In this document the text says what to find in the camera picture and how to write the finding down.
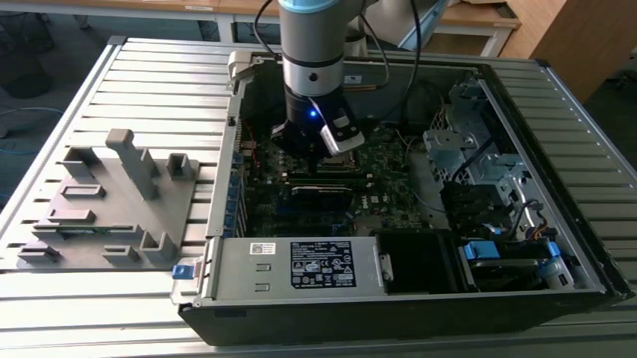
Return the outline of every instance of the motherboard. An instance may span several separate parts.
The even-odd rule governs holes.
[[[241,139],[247,236],[368,236],[383,227],[427,227],[404,162],[408,142],[415,148],[420,139],[380,126],[356,151],[322,160],[314,174],[266,133],[247,128]]]

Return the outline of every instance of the slotted aluminum surface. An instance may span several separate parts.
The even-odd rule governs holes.
[[[38,219],[45,211],[55,181],[65,175],[64,168],[53,164],[64,146],[93,145],[99,155],[112,155],[103,148],[104,136],[109,128],[121,127],[136,132],[135,144],[151,147],[153,157],[165,157],[179,149],[204,164],[181,255],[201,253],[229,97],[225,64],[237,48],[259,51],[251,45],[141,39],[107,47],[0,216],[2,242],[8,236],[28,237],[29,226],[21,222]],[[634,172],[550,70],[527,60],[438,55],[424,56],[424,60],[479,62],[494,67],[611,256],[629,281],[637,283]],[[215,348],[179,318],[168,298],[171,286],[167,272],[0,275],[0,349],[6,349],[0,356],[251,357],[268,353],[296,357],[446,348],[446,353],[438,353],[456,357],[468,348],[482,348],[497,355],[511,352],[517,357],[537,357],[545,349],[573,354],[578,348],[587,352],[634,347],[633,341],[619,344],[618,340],[637,334],[635,299],[605,311],[559,318],[523,333]]]

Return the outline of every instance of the power supply label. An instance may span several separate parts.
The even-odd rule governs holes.
[[[291,242],[291,285],[295,289],[355,287],[350,241]]]

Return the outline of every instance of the sticker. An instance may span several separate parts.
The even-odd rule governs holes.
[[[344,83],[346,84],[360,84],[362,83],[362,76],[346,76]]]
[[[507,24],[506,22],[494,22],[497,28],[514,28],[515,26],[515,24]]]
[[[291,285],[295,289],[356,286],[351,241],[291,242],[290,252]]]
[[[184,6],[187,10],[212,11],[209,6]]]
[[[276,253],[276,244],[274,242],[253,242],[249,244],[251,255],[274,255]]]

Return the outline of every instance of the wire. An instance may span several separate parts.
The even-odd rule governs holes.
[[[414,67],[412,67],[412,70],[411,70],[411,76],[408,78],[407,87],[404,88],[404,93],[400,97],[400,100],[388,109],[388,111],[379,117],[380,119],[383,119],[386,116],[388,116],[391,114],[391,112],[396,108],[399,108],[404,104],[404,102],[407,101],[408,94],[412,90],[414,82],[415,82],[416,76],[418,76],[418,65],[420,63],[420,47],[422,47],[420,18],[419,18],[419,14],[418,14],[416,1],[415,0],[408,0],[408,4],[411,5],[411,12],[412,12],[412,15],[414,15],[414,25],[416,27],[416,55],[414,57]]]
[[[360,20],[366,24],[367,30],[370,30],[371,38],[374,40],[374,44],[378,47],[378,50],[380,51],[382,61],[384,63],[384,82],[382,84],[376,85],[376,90],[378,90],[378,89],[386,87],[387,84],[388,84],[388,60],[387,60],[387,54],[384,53],[384,49],[382,48],[380,42],[378,41],[376,32],[374,31],[370,23],[367,22],[366,15],[363,13],[364,13],[364,11],[360,12]]]
[[[268,54],[272,55],[272,57],[275,58],[275,60],[280,60],[280,54],[276,54],[270,46],[267,45],[267,43],[263,41],[263,39],[260,38],[260,34],[259,34],[259,19],[263,15],[263,12],[266,11],[266,8],[267,6],[271,4],[271,0],[266,0],[266,2],[263,3],[260,9],[259,9],[259,12],[256,13],[256,17],[255,17],[255,22],[252,23],[252,32],[255,33],[255,38],[256,38],[256,41],[259,41],[259,44],[263,46],[263,48],[266,49],[266,51],[268,52]]]
[[[539,210],[535,210],[535,215],[541,219],[541,225],[537,226],[533,233],[530,233],[529,238],[533,240],[539,239],[539,234],[549,228],[549,220],[546,220],[545,216],[539,213]]]
[[[6,151],[5,149],[0,149],[0,153],[12,154],[12,155],[28,155],[36,154],[38,151]]]
[[[25,107],[25,108],[14,108],[12,110],[8,110],[5,112],[0,113],[0,117],[4,116],[5,114],[20,112],[24,110],[42,110],[42,111],[49,111],[57,113],[60,116],[64,115],[64,112],[60,110],[56,110],[55,108],[46,108],[46,107]]]
[[[518,211],[518,213],[515,214],[514,224],[510,226],[509,239],[513,239],[513,238],[515,237],[515,232],[517,232],[517,229],[518,229],[519,221],[522,220],[522,215],[523,215],[523,213],[525,213],[526,208],[527,208],[533,203],[539,204],[539,201],[537,201],[537,199],[529,199],[527,201],[525,201],[525,203],[523,203],[522,206],[519,207],[519,211]]]
[[[402,134],[400,134],[400,131],[396,130],[396,134],[398,134],[398,138],[400,138],[400,141],[402,141],[402,144],[404,144],[404,146],[407,146],[407,142],[404,141],[404,138],[402,137]]]
[[[442,209],[438,209],[436,207],[432,207],[430,204],[427,204],[424,202],[424,200],[420,199],[420,197],[418,196],[416,192],[414,190],[411,190],[411,192],[414,193],[414,196],[416,197],[418,201],[420,202],[422,205],[424,205],[428,209],[436,211],[438,213],[442,213],[442,214],[447,214],[447,212]]]
[[[5,104],[0,104],[0,107],[9,108],[10,110],[17,110],[18,108],[6,106]]]
[[[249,133],[249,151],[251,151],[251,156],[252,156],[252,162],[255,163],[255,168],[259,168],[259,162],[256,161],[256,155],[255,155],[255,147],[256,147],[256,142],[255,142],[255,134],[252,133],[252,127],[249,127],[249,124],[244,121],[240,120],[245,128],[248,129]]]
[[[414,140],[416,140],[416,138],[412,138],[407,144],[407,150],[404,151],[404,164],[407,164],[408,149],[411,148],[411,143],[414,143]]]
[[[478,157],[482,155],[482,153],[485,152],[485,150],[489,148],[489,146],[491,145],[491,143],[494,142],[494,139],[493,137],[489,138],[486,140],[486,142],[479,146],[479,148],[474,151],[474,154],[471,154],[471,156],[467,158],[467,160],[464,161],[464,163],[459,166],[459,168],[455,170],[454,172],[454,175],[451,176],[451,180],[450,182],[454,182],[455,179],[458,178],[458,175],[459,173],[462,173],[462,171],[468,168],[468,166],[472,164],[472,162],[475,161],[475,159],[478,159]]]

